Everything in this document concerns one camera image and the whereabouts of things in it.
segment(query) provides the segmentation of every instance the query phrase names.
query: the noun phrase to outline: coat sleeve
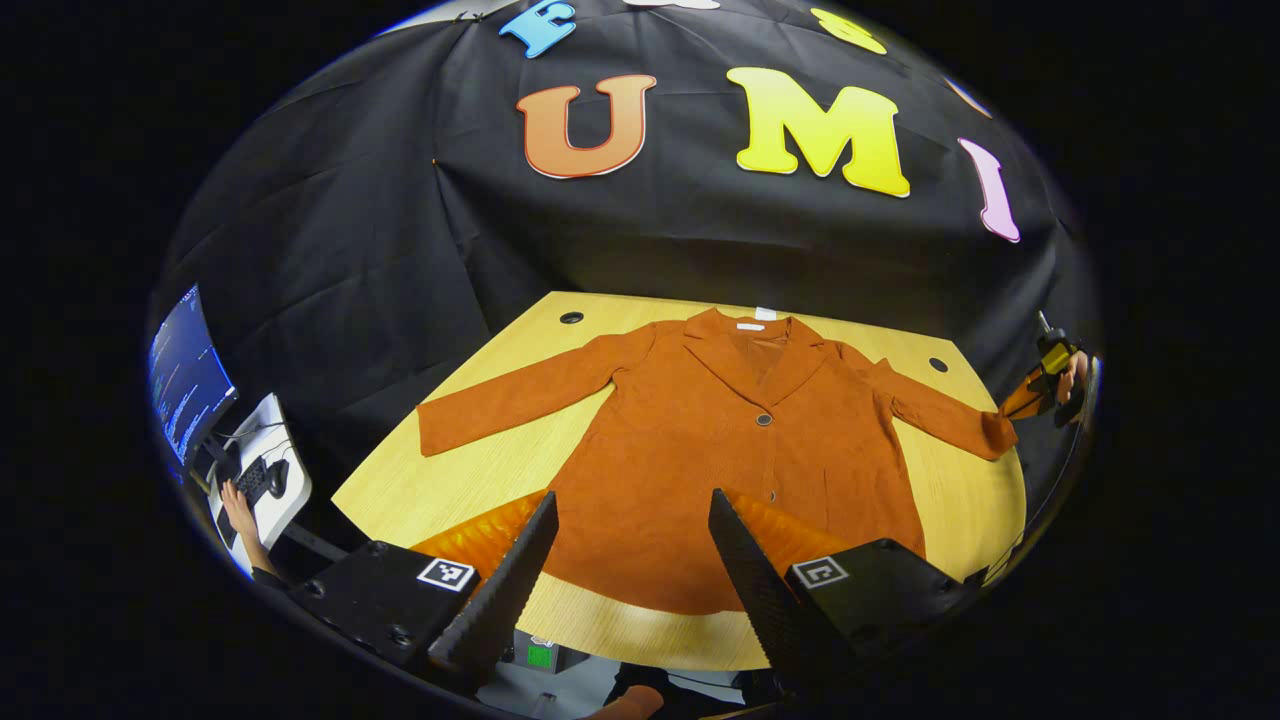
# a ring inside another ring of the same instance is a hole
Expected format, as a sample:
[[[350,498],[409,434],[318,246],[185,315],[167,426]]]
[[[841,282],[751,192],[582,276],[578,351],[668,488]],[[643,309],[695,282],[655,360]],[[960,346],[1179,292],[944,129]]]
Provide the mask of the coat sleeve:
[[[655,337],[653,323],[626,334],[599,336],[576,350],[419,405],[422,455],[568,407],[609,384],[618,370],[640,364]]]
[[[1018,442],[1018,433],[1009,418],[974,410],[913,380],[895,372],[887,359],[872,364],[847,345],[840,351],[845,364],[864,378],[888,402],[893,416],[904,423],[984,460],[998,459]]]

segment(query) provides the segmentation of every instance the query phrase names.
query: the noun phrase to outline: computer monitor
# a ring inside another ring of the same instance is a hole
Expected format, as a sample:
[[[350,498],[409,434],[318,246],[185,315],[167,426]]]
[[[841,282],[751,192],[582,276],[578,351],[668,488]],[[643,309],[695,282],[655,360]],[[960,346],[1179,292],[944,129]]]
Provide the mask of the computer monitor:
[[[209,337],[198,284],[174,305],[151,341],[147,395],[154,430],[179,475],[193,468],[201,447],[218,461],[220,477],[239,475],[239,459],[211,437],[238,393]]]

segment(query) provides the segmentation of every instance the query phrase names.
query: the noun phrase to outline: coat collar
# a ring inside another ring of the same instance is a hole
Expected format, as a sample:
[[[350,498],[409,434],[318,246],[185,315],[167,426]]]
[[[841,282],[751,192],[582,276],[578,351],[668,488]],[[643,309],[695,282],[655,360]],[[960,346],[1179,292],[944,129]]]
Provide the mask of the coat collar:
[[[739,331],[737,323],[764,325],[763,331]],[[730,342],[732,334],[750,334],[762,340],[786,337],[778,365],[765,378],[764,387],[755,384],[742,355]],[[781,320],[755,320],[728,318],[712,307],[685,322],[685,341],[689,351],[733,392],[760,407],[772,407],[803,386],[822,365],[826,355],[817,346],[826,342],[809,325],[796,318]]]

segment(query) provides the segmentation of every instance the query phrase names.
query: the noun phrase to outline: green display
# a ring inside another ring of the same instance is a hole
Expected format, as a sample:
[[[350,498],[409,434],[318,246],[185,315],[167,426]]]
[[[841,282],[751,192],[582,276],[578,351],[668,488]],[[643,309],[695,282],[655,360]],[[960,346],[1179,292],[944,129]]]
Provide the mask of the green display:
[[[536,644],[529,646],[529,664],[534,667],[552,666],[552,648]]]

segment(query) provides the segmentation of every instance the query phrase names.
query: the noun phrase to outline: person's hand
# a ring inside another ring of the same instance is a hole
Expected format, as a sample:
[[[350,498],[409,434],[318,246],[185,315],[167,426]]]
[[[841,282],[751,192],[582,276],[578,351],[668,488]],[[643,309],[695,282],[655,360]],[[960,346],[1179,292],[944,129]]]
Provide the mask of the person's hand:
[[[223,483],[223,507],[227,509],[227,519],[237,533],[257,539],[257,521],[253,520],[253,511],[250,510],[248,498],[236,489],[230,480]]]
[[[662,693],[648,685],[631,685],[622,697],[582,720],[649,720],[662,707]]]
[[[1068,400],[1071,400],[1071,388],[1075,386],[1075,377],[1079,375],[1083,382],[1089,372],[1089,356],[1084,352],[1076,351],[1071,355],[1071,359],[1066,361],[1066,372],[1062,373],[1057,379],[1057,404],[1066,405]]]

